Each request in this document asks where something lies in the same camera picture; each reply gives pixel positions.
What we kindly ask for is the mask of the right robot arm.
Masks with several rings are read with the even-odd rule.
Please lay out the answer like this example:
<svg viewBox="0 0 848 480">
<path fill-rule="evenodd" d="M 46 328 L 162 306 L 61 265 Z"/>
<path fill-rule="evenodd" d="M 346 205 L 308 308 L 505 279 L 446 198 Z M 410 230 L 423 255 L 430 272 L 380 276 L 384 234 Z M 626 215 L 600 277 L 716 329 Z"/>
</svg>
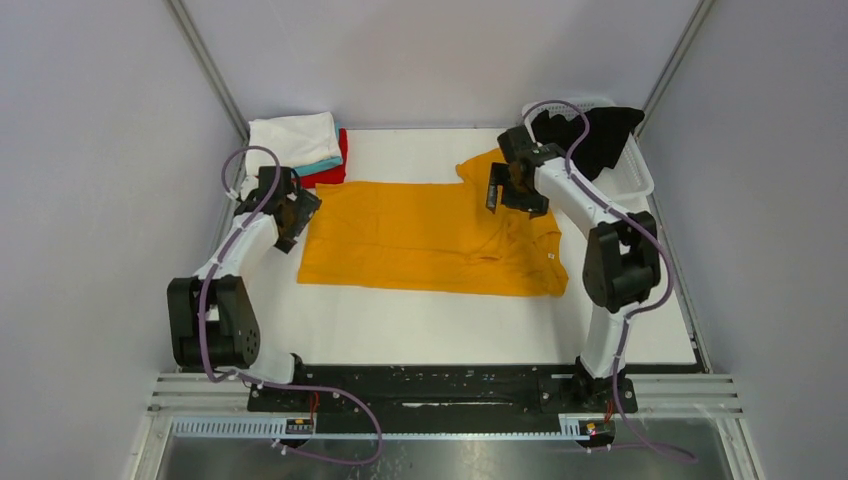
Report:
<svg viewBox="0 0 848 480">
<path fill-rule="evenodd" d="M 592 317 L 566 390 L 583 410 L 597 412 L 623 385 L 631 320 L 647 310 L 660 282 L 656 223 L 646 211 L 617 206 L 562 157 L 492 164 L 486 207 L 495 211 L 500 205 L 531 216 L 555 205 L 586 239 L 582 282 Z"/>
</svg>

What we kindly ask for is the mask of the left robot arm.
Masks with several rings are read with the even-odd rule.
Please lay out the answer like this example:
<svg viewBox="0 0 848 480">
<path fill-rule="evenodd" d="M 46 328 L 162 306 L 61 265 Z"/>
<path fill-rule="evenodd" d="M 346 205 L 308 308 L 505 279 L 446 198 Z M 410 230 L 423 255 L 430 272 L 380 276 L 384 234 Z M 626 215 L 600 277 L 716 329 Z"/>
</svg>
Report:
<svg viewBox="0 0 848 480">
<path fill-rule="evenodd" d="M 247 369 L 260 353 L 261 334 L 248 279 L 271 250 L 289 253 L 321 206 L 314 193 L 253 197 L 234 212 L 224 240 L 195 273 L 166 290 L 172 353 L 190 370 Z"/>
</svg>

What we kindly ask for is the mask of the yellow t shirt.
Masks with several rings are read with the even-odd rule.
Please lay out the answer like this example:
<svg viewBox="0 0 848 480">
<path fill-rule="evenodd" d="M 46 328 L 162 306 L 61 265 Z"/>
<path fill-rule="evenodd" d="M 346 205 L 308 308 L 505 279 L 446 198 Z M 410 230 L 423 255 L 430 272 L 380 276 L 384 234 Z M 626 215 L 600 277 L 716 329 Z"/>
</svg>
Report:
<svg viewBox="0 0 848 480">
<path fill-rule="evenodd" d="M 448 184 L 320 185 L 297 274 L 301 284 L 559 297 L 569 275 L 555 217 L 486 208 L 497 149 L 456 167 Z"/>
</svg>

